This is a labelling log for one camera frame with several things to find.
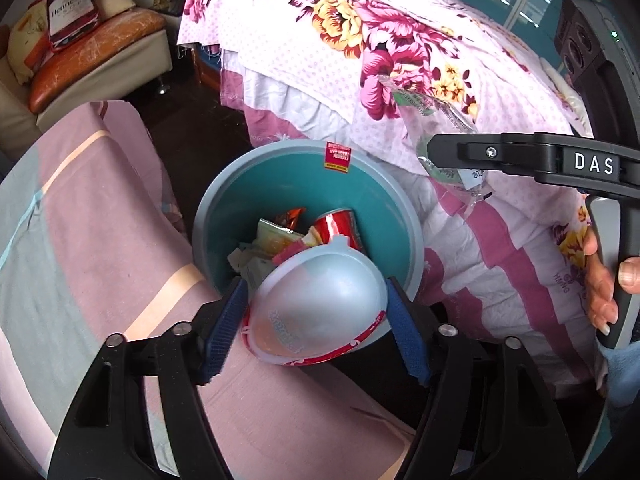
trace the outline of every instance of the human hand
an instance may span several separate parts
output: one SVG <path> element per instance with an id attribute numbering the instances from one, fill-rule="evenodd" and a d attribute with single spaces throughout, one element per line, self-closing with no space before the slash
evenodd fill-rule
<path id="1" fill-rule="evenodd" d="M 613 300 L 613 276 L 598 257 L 598 239 L 591 228 L 584 237 L 583 250 L 587 256 L 585 286 L 589 321 L 604 335 L 609 335 L 607 323 L 618 320 L 618 306 Z M 640 294 L 640 257 L 628 258 L 620 264 L 618 282 L 629 294 Z"/>

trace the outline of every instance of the blue gripper pad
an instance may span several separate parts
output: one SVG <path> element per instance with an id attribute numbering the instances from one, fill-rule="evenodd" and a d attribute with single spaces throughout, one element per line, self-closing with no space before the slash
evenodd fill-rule
<path id="1" fill-rule="evenodd" d="M 204 343 L 204 362 L 200 367 L 202 383 L 208 383 L 222 370 L 233 343 L 238 327 L 249 305 L 249 287 L 245 280 L 239 280 L 236 289 L 222 306 L 222 311 Z"/>
<path id="2" fill-rule="evenodd" d="M 391 332 L 402 355 L 404 366 L 409 375 L 418 379 L 422 386 L 426 386 L 431 377 L 427 363 L 427 347 L 391 280 L 386 280 L 386 290 L 386 318 L 391 325 Z"/>

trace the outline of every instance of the transparent plastic bag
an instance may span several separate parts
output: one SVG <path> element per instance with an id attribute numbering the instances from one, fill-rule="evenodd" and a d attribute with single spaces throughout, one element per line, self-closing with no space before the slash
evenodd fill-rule
<path id="1" fill-rule="evenodd" d="M 429 158 L 428 143 L 434 135 L 477 133 L 476 127 L 446 101 L 400 88 L 386 76 L 379 79 L 389 88 L 416 156 L 429 176 L 467 205 L 473 205 L 490 194 L 484 170 L 438 168 Z"/>

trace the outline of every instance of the red bag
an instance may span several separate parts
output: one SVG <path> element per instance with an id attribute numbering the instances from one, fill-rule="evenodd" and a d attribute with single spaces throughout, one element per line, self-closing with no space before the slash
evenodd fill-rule
<path id="1" fill-rule="evenodd" d="M 59 52 L 98 25 L 94 0 L 47 0 L 49 43 Z"/>

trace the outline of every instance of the soda can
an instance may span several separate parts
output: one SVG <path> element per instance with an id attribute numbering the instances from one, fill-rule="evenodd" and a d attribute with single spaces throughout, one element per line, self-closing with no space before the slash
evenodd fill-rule
<path id="1" fill-rule="evenodd" d="M 329 243 L 329 240 L 335 235 L 344 235 L 349 239 L 351 248 L 366 254 L 356 224 L 356 217 L 351 209 L 334 209 L 324 213 L 314 222 L 314 227 L 323 244 Z"/>

